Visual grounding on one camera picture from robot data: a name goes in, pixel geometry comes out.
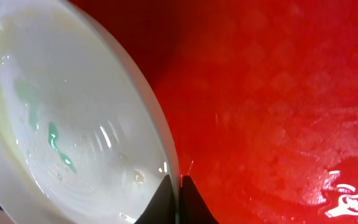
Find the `glossy red surface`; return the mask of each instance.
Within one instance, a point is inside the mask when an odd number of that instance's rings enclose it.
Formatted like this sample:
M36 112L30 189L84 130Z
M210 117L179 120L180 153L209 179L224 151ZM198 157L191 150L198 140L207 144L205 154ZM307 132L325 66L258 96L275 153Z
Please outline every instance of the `glossy red surface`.
M326 213L358 194L358 1L73 2L148 79L220 223L358 223Z

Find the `white ceramic dish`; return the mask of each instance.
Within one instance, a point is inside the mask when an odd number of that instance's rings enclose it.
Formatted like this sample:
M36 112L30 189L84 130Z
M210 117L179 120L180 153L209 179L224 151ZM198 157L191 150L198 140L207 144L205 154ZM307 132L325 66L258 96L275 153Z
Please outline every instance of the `white ceramic dish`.
M0 0L0 204L9 216L133 223L165 174L177 194L165 117L116 40L67 2Z

